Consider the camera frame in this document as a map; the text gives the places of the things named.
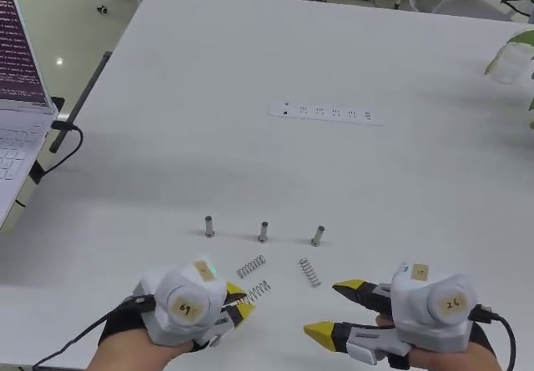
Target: laptop screen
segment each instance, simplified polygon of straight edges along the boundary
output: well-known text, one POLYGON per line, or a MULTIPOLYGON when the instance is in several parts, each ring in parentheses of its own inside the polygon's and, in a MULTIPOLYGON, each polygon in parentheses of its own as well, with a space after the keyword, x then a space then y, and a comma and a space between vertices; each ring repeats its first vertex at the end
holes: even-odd
POLYGON ((50 106, 15 0, 0 0, 0 100, 50 106))

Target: metal peg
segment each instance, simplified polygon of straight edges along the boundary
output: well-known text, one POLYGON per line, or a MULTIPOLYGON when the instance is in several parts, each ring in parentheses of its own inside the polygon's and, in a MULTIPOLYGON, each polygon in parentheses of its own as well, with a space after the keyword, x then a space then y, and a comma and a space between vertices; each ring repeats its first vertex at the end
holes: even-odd
POLYGON ((312 246, 319 246, 320 245, 320 239, 323 237, 323 233, 325 232, 325 227, 320 225, 317 228, 317 232, 315 232, 315 236, 313 239, 311 239, 312 246))
POLYGON ((264 221, 261 223, 261 229, 259 230, 259 236, 258 240, 261 243, 267 242, 267 227, 269 226, 269 223, 264 221))
POLYGON ((206 235, 206 238, 212 238, 215 235, 215 231, 214 222, 211 219, 211 215, 206 215, 204 221, 206 222, 206 232, 204 234, 206 235))

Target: yellow jaw tip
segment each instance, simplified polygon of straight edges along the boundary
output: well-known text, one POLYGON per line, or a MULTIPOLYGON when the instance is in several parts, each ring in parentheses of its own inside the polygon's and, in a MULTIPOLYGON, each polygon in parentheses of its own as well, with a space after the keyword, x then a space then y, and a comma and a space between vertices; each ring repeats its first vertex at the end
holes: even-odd
POLYGON ((348 281, 334 283, 334 288, 337 286, 357 289, 363 284, 363 282, 365 282, 363 279, 349 279, 348 281))
POLYGON ((246 292, 242 288, 240 288, 237 285, 234 285, 231 282, 227 282, 226 283, 226 290, 228 290, 228 292, 230 294, 234 294, 234 293, 244 293, 244 294, 246 294, 246 292))
POLYGON ((248 303, 240 303, 240 304, 237 304, 235 307, 237 307, 237 309, 241 313, 241 317, 243 317, 244 321, 250 316, 250 313, 252 313, 252 311, 256 308, 256 306, 254 306, 253 304, 248 304, 248 303))
POLYGON ((332 341, 332 330, 334 329, 334 323, 330 321, 322 321, 320 323, 311 323, 304 326, 304 333, 320 344, 323 348, 329 349, 334 352, 335 346, 332 341))

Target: numbered label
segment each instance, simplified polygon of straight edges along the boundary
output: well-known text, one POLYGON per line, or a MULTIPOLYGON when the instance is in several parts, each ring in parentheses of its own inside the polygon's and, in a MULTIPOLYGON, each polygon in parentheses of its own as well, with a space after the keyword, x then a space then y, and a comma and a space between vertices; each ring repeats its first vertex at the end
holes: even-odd
POLYGON ((411 268, 411 278, 415 281, 426 282, 428 280, 428 265, 414 264, 411 268))
POLYGON ((439 308, 441 315, 452 315, 456 313, 463 313, 467 311, 467 298, 463 293, 455 294, 448 298, 443 298, 440 300, 439 308))
POLYGON ((199 319, 199 317, 202 315, 203 309, 204 308, 201 305, 191 303, 186 298, 177 298, 173 307, 171 308, 175 315, 190 321, 191 323, 199 319))
POLYGON ((195 261, 194 266, 197 268, 197 271, 199 271, 204 282, 213 281, 215 279, 214 274, 211 272, 205 261, 195 261))

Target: laptop keyboard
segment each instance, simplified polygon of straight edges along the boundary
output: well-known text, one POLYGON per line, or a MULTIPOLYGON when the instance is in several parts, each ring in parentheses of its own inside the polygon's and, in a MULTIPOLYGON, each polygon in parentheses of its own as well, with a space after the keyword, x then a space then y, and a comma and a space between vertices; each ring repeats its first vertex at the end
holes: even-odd
POLYGON ((0 183, 17 177, 27 153, 35 150, 42 137, 42 129, 40 124, 31 128, 0 127, 0 183))

